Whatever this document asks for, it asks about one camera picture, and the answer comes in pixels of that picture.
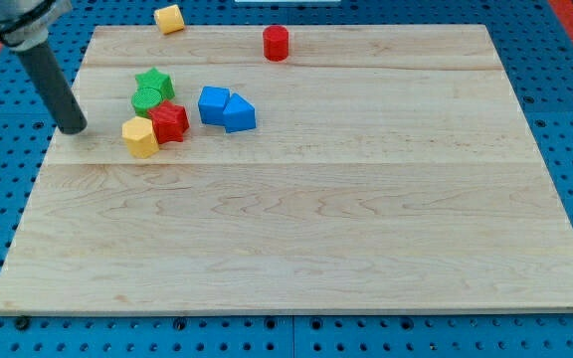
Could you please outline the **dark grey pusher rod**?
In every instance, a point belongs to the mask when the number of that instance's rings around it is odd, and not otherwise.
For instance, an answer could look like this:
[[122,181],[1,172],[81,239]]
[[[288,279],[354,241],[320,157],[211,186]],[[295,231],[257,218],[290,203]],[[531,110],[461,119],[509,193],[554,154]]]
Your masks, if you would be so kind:
[[57,128],[67,135],[82,132],[88,125],[69,82],[47,41],[17,53]]

